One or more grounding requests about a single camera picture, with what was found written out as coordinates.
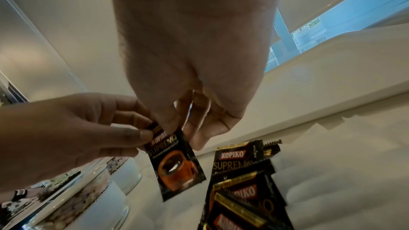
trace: finger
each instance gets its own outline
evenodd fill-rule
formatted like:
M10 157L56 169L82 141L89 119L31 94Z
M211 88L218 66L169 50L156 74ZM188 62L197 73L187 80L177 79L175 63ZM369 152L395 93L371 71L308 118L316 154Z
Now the finger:
M194 92L193 104L190 109L189 118L183 128L183 132L188 140L190 140L199 130L203 120L210 109L210 100L203 94Z
M152 119L149 110L137 99L137 97L126 95L113 95L112 97L115 99L117 111L134 111L146 118Z
M176 102L176 111L179 114L179 127L183 128L187 115L189 114L190 105L193 101L193 91L188 90L184 95Z
M210 111L204 118L203 125L190 140L190 145L194 150L201 150L210 138L230 131L243 117L244 111L234 111L233 116L229 111L224 111L216 103L212 102Z
M150 130L112 127L87 123L83 127L84 143L91 149L138 147L152 140Z
M131 125L138 129L146 129L152 121L136 112L116 112L112 123Z
M161 125L167 134L174 133L179 127L179 115L173 104L169 106L152 110L156 121Z
M137 148L103 148L99 151L98 157L136 157L139 153Z

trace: window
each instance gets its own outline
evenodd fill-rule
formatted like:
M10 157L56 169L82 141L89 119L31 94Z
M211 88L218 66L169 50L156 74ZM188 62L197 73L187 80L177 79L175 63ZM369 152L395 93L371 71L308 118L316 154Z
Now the window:
M400 10L409 0L344 0L290 34L277 11L274 27L280 41L271 45L266 72L345 32L362 30Z

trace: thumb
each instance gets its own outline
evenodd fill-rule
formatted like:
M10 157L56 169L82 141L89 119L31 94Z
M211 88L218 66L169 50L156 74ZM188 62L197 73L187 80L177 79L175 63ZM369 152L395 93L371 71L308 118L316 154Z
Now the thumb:
M152 131L89 123L85 145L94 148L138 147L152 141Z
M179 115L173 104L151 110L156 121L167 134L174 133L179 126Z

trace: bowl rim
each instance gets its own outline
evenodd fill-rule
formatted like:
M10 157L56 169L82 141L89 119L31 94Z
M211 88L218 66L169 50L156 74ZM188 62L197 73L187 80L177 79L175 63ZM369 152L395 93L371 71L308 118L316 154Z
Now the bowl rim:
M63 191L55 200L50 202L45 208L43 208L37 215L35 215L28 223L28 227L34 227L49 215L51 215L54 211L56 211L59 207L61 207L64 203L66 203L70 198L72 198L75 194L77 194L82 188L84 188L88 183L90 183L95 177L97 177L101 172L103 172L106 168L107 164L98 163L89 170L86 170L84 174L82 174L78 179L77 183L75 183L70 188Z

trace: coffee cup image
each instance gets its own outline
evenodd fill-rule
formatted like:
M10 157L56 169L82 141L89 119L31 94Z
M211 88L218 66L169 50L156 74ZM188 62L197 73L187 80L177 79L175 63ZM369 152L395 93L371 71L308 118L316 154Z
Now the coffee cup image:
M196 178L197 168L192 161L186 159L182 151L174 150L159 164L158 175L167 188L176 191Z

